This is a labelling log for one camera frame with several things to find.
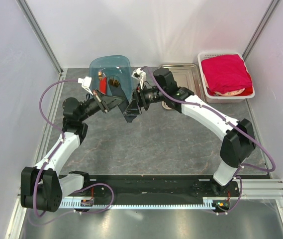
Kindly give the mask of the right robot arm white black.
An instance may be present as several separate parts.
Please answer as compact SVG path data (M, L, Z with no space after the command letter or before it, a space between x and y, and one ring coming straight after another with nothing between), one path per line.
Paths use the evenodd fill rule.
M132 78L139 81L132 93L132 101L126 108L127 116L136 117L150 104L164 102L169 108L188 116L211 130L221 141L221 162L210 183L211 193L221 196L228 190L228 183L235 177L239 166L255 149L252 123L231 118L200 99L186 87L179 87L172 72L159 68L152 74L154 86L145 86L146 72L143 68L133 71Z

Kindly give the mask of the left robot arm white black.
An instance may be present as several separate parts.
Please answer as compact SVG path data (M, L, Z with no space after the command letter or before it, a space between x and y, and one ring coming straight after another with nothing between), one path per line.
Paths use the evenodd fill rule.
M95 113L109 112L128 99L121 89L110 88L110 94L93 90L83 102L69 97L63 102L62 132L49 152L33 167L21 172L20 199L24 208L55 212L63 198L73 192L85 196L91 191L89 175L73 171L60 178L60 172L71 154L83 143L88 125L84 122Z

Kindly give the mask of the gold fork green handle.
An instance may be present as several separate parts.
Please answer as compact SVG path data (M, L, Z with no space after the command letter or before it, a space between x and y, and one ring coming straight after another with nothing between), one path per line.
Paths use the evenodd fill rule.
M114 79L113 77L110 77L108 84L113 86L113 87L116 87L116 88L118 88L120 86L120 82L118 80Z

